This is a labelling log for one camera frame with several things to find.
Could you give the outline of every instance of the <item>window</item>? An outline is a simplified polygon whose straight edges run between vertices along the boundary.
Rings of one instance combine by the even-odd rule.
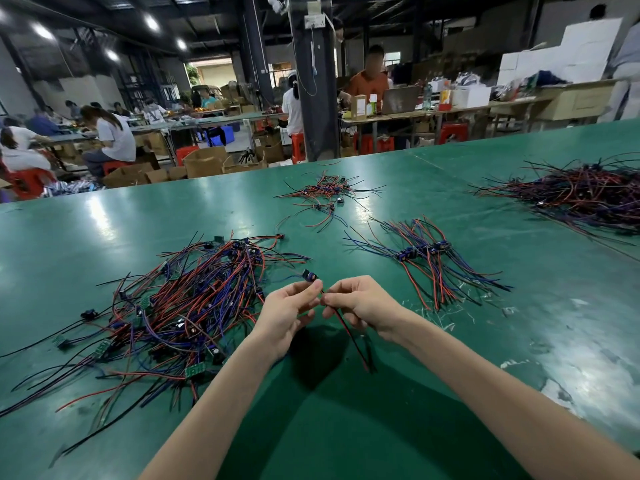
[[[385,54],[385,65],[389,67],[393,64],[400,63],[400,52],[387,52]]]
[[[290,62],[281,62],[280,64],[269,64],[269,76],[271,78],[271,87],[277,88],[280,85],[280,79],[286,77],[291,72]]]

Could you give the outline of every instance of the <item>woman with ponytail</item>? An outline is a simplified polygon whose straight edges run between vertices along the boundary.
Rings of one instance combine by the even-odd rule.
[[[282,112],[288,114],[287,134],[303,133],[302,106],[300,106],[300,92],[296,71],[291,71],[287,78],[290,89],[282,96]]]
[[[105,162],[136,160],[136,140],[126,118],[93,106],[83,106],[80,115],[87,127],[98,131],[98,139],[104,145],[99,150],[84,152],[82,155],[86,167],[94,177],[104,177],[102,164]]]
[[[23,128],[20,122],[14,118],[5,118],[4,128],[0,130],[0,150],[2,150],[2,162],[6,169],[9,171],[28,170],[29,168],[51,170],[51,163],[43,154],[29,149],[29,146],[35,141],[51,143],[51,138]]]

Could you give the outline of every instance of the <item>forearm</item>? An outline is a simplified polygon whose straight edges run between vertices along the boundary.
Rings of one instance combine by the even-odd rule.
[[[272,363],[264,345],[245,339],[139,480],[215,478]]]
[[[447,384],[536,480],[640,477],[640,462],[459,340],[403,310],[396,342]]]

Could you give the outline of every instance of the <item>ceiling light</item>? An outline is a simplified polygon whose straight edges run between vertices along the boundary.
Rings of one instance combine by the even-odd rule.
[[[107,55],[108,58],[110,58],[110,60],[112,60],[114,62],[120,62],[120,57],[114,51],[112,51],[110,48],[105,50],[104,53]]]
[[[33,29],[34,32],[36,32],[42,38],[45,38],[47,40],[54,39],[53,34],[39,23],[32,23],[31,28]]]
[[[158,25],[158,22],[156,22],[156,19],[151,15],[149,15],[148,13],[145,14],[145,23],[154,32],[160,31],[160,25]]]

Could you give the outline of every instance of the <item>pile of wires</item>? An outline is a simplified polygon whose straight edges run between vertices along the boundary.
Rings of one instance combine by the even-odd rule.
[[[284,235],[256,236],[228,241],[189,243],[178,252],[164,253],[165,260],[144,275],[116,280],[110,306],[101,312],[88,310],[68,327],[0,357],[6,357],[45,340],[60,350],[79,348],[62,365],[48,367],[23,379],[13,390],[28,385],[30,395],[0,411],[6,416],[57,389],[86,371],[97,379],[117,379],[103,390],[60,405],[60,411],[87,397],[111,393],[102,403],[89,435],[66,448],[73,451],[92,436],[121,419],[136,406],[146,406],[162,392],[172,392],[170,409],[180,407],[181,392],[190,390],[195,403],[198,387],[208,383],[234,350],[230,332],[256,322],[256,306],[264,302],[267,267],[283,264],[295,269],[309,258],[280,253],[274,248]],[[80,337],[71,332],[85,327]],[[109,420],[122,391],[144,378],[154,379],[149,389],[121,414]]]
[[[490,277],[496,273],[483,274],[475,271],[453,249],[453,245],[447,241],[444,233],[425,216],[411,222],[372,220],[380,224],[383,231],[395,235],[407,246],[402,249],[392,249],[384,245],[373,232],[371,224],[369,224],[369,230],[374,242],[368,241],[353,228],[352,230],[360,236],[361,240],[352,238],[346,231],[347,237],[343,239],[361,250],[398,261],[411,280],[425,309],[431,310],[427,301],[431,302],[436,311],[443,306],[462,302],[465,299],[476,305],[482,305],[480,297],[473,297],[471,291],[466,292],[463,289],[465,285],[468,285],[469,290],[475,289],[478,294],[489,293],[492,288],[511,291],[510,286],[501,285],[498,279]],[[420,284],[421,280],[412,274],[412,269],[426,276],[430,281],[429,284],[425,286]]]
[[[532,211],[591,237],[600,236],[587,226],[635,235],[640,233],[640,171],[626,162],[598,161],[575,168],[527,162],[536,180],[491,180],[495,185],[475,187],[474,193],[527,202]]]
[[[306,210],[319,210],[320,212],[326,214],[326,217],[323,218],[322,221],[317,224],[308,225],[305,227],[318,227],[317,232],[322,231],[331,224],[333,218],[338,219],[345,227],[348,227],[347,222],[337,215],[335,215],[336,205],[344,204],[344,198],[348,197],[353,199],[357,204],[359,204],[364,209],[368,210],[361,204],[359,201],[368,198],[368,196],[359,196],[364,193],[373,193],[380,196],[381,189],[386,187],[386,185],[382,185],[380,187],[376,187],[374,189],[356,189],[354,185],[358,185],[363,183],[363,180],[357,180],[359,177],[342,177],[341,175],[327,175],[326,170],[322,172],[322,175],[317,176],[317,181],[313,185],[307,185],[306,187],[295,190],[292,186],[287,184],[287,186],[293,190],[288,194],[276,195],[276,198],[284,198],[284,197],[299,197],[304,199],[302,203],[295,203],[299,207],[304,207],[304,209],[299,210],[292,216],[287,216],[283,220],[281,220],[276,226],[276,230],[280,228],[280,226],[286,221],[288,218],[297,216],[300,213]]]
[[[102,190],[104,185],[100,185],[93,178],[82,178],[75,182],[53,181],[44,185],[41,197],[57,197],[59,195],[83,194],[85,192],[95,192]]]

